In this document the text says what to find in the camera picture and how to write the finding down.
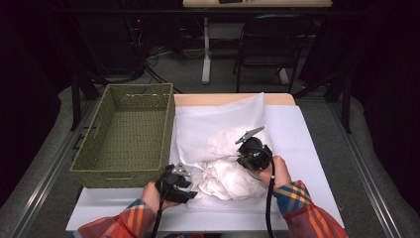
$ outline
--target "green wicker basket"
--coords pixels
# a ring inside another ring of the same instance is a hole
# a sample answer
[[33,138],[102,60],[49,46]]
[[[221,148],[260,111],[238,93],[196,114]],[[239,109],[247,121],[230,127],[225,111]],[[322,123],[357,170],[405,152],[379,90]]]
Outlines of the green wicker basket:
[[175,102],[171,83],[110,84],[70,173],[85,187],[140,187],[168,164]]

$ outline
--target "crumpled white fabric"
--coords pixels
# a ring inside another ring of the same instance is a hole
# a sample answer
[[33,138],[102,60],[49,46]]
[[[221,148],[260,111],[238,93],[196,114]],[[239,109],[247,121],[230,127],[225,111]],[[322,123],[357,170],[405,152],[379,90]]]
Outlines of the crumpled white fabric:
[[[217,196],[222,200],[262,197],[266,189],[236,162],[247,131],[265,125],[263,93],[224,106],[177,108],[176,145],[179,158],[192,167],[195,199]],[[255,137],[272,148],[267,129]]]

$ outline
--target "plaid sleeve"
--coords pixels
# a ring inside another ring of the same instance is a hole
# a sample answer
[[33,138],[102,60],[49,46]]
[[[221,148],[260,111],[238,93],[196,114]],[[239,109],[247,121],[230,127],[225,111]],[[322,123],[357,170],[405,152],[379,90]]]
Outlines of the plaid sleeve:
[[155,214],[137,199],[117,216],[104,217],[81,226],[71,238],[143,237],[155,219]]
[[292,237],[348,237],[334,217],[312,202],[303,181],[283,185],[273,195]]

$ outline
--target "table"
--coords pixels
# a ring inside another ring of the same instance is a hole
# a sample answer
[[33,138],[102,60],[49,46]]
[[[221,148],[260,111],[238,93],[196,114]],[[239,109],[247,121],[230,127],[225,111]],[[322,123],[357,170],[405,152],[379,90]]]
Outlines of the table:
[[[330,7],[332,2],[331,0],[248,0],[242,3],[220,4],[219,0],[183,0],[182,4],[185,8],[325,8]],[[209,32],[211,26],[208,18],[204,18],[204,64],[201,77],[203,84],[210,83],[210,38],[237,39],[242,31],[241,25],[233,24],[226,27],[217,26],[217,28],[221,29],[220,32],[214,30]]]
[[[176,107],[223,105],[253,95],[255,94],[175,94],[175,104]],[[299,107],[295,105],[293,97],[286,93],[266,93],[264,98],[267,129],[274,143],[273,152],[281,154],[286,160],[292,178],[305,181],[314,202],[327,210],[344,226],[304,118]],[[172,134],[170,164],[179,161],[179,158],[176,157],[173,135],[174,133]],[[84,188],[71,214],[66,230],[72,231],[100,217],[116,215],[134,199],[140,197],[141,194],[141,188]],[[271,213],[271,225],[273,230],[287,229],[287,225],[279,212]],[[185,204],[181,204],[167,209],[163,213],[158,231],[234,232],[265,230],[263,212],[215,212],[192,209]]]

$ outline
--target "chair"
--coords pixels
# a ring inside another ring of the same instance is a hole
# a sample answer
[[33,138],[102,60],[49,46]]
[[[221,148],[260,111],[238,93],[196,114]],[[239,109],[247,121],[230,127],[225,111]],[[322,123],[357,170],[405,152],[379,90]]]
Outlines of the chair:
[[263,14],[251,18],[244,26],[234,72],[237,92],[242,67],[293,68],[287,92],[290,93],[302,43],[313,26],[312,20],[295,14]]

